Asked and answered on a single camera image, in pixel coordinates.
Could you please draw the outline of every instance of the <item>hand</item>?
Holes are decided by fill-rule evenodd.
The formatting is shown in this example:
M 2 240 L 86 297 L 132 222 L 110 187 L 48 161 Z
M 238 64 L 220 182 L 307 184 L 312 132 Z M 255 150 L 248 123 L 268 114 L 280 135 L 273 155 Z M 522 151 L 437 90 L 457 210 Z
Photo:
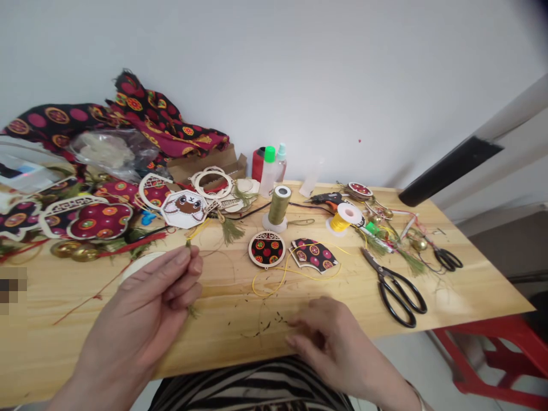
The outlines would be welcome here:
M 120 285 L 50 409 L 78 408 L 74 401 L 84 403 L 79 409 L 131 407 L 179 334 L 188 307 L 202 294 L 198 252 L 198 247 L 185 246 L 171 250 Z
M 413 389 L 345 304 L 329 297 L 311 300 L 288 324 L 299 328 L 287 336 L 288 345 L 335 390 L 371 401 L 384 411 L 420 411 Z

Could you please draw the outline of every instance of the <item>blue clip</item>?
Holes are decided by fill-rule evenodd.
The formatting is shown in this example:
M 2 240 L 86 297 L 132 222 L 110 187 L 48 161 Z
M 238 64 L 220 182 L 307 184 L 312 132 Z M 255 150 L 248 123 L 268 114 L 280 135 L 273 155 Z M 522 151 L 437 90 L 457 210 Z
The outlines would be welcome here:
M 150 211 L 143 210 L 143 217 L 141 218 L 142 225 L 150 225 L 152 220 L 156 218 L 156 214 L 151 213 Z

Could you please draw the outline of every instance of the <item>fingernail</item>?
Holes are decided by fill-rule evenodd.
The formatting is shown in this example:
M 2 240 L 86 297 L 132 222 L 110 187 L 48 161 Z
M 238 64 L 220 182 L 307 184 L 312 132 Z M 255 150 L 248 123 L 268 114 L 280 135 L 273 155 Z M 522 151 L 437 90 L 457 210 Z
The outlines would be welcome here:
M 184 264 L 188 260 L 189 254 L 190 254 L 190 251 L 188 250 L 188 248 L 183 248 L 181 253 L 177 256 L 177 259 L 175 260 L 175 262 L 177 264 Z

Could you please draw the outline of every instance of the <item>red stool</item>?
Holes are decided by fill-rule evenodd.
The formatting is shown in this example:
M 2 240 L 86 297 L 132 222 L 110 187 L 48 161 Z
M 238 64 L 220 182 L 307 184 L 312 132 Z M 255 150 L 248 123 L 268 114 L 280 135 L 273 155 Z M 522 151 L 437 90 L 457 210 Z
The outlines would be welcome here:
M 496 400 L 513 402 L 530 408 L 548 410 L 548 398 L 512 390 L 521 375 L 548 379 L 548 346 L 520 315 L 500 317 L 474 323 L 433 330 L 461 372 L 463 381 L 454 381 L 462 393 L 477 394 Z M 468 363 L 447 332 L 486 336 L 497 348 L 484 351 L 487 365 L 506 371 L 497 386 L 486 384 Z M 515 344 L 522 352 L 509 350 L 499 339 Z

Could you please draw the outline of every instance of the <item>plastic bag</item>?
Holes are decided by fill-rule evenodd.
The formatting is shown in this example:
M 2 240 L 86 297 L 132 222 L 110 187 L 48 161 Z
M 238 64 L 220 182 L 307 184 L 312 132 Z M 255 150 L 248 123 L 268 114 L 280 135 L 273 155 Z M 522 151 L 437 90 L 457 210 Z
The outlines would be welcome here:
M 142 170 L 154 160 L 159 149 L 135 129 L 86 131 L 67 147 L 76 160 L 101 169 L 128 183 L 139 184 Z

